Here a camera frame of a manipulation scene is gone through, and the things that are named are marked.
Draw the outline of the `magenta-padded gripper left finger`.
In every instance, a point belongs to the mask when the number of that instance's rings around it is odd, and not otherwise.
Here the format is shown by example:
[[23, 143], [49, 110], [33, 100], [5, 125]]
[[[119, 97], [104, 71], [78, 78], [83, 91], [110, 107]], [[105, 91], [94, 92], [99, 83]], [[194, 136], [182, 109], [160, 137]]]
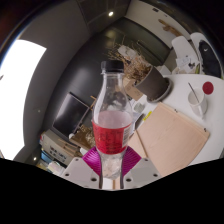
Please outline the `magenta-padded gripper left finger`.
[[82, 158], [74, 157], [62, 177], [84, 188], [101, 189], [102, 165], [97, 149], [93, 147]]

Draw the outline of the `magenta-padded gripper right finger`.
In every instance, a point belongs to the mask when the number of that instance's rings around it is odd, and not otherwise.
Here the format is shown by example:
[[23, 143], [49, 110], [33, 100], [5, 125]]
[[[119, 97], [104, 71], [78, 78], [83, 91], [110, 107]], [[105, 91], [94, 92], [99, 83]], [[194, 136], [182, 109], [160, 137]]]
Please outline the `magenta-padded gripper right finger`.
[[149, 158], [142, 158], [131, 147], [126, 149], [121, 165], [121, 189], [140, 188], [160, 178], [159, 171]]

